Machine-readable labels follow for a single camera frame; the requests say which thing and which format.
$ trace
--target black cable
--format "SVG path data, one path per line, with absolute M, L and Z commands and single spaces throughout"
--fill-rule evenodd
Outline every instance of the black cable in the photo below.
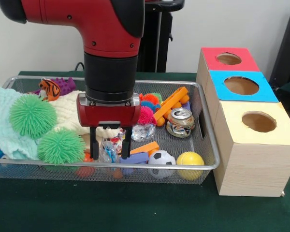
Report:
M 78 63 L 77 63 L 77 65 L 76 65 L 74 71 L 77 71 L 77 70 L 78 70 L 78 67 L 79 67 L 80 65 L 82 65 L 82 67 L 83 67 L 83 71 L 85 71 L 85 66 L 84 66 L 84 64 L 83 64 L 82 62 L 78 62 Z

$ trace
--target green table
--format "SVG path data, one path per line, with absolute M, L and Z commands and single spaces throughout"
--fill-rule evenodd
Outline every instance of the green table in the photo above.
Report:
M 138 79 L 194 81 L 195 74 L 139 73 Z M 284 198 L 218 196 L 212 173 L 199 186 L 0 179 L 0 232 L 290 231 L 290 180 L 285 193 Z

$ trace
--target circular hole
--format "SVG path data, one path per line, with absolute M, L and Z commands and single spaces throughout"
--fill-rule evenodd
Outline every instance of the circular hole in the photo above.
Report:
M 233 76 L 224 81 L 224 84 L 233 93 L 241 95 L 252 95 L 259 91 L 259 85 L 242 76 Z
M 276 128 L 276 121 L 263 112 L 248 112 L 242 117 L 242 122 L 258 132 L 270 132 Z
M 227 52 L 217 56 L 217 59 L 219 60 L 219 62 L 227 65 L 235 65 L 242 63 L 242 59 L 239 56 Z

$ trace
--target yellow ball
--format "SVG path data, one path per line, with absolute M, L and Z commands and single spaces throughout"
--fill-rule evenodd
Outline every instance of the yellow ball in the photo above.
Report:
M 177 165 L 197 165 L 197 166 L 203 166 L 204 165 L 204 160 L 202 157 L 195 152 L 188 151 L 184 152 L 181 154 L 177 161 Z M 178 174 L 185 180 L 196 180 L 200 178 L 202 175 L 203 171 L 198 171 L 198 170 L 178 170 Z

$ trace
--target stacked boxes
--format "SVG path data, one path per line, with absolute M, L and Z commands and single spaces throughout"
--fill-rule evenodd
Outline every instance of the stacked boxes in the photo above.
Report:
M 290 119 L 245 48 L 202 48 L 203 87 L 221 155 L 220 195 L 280 196 L 290 177 Z

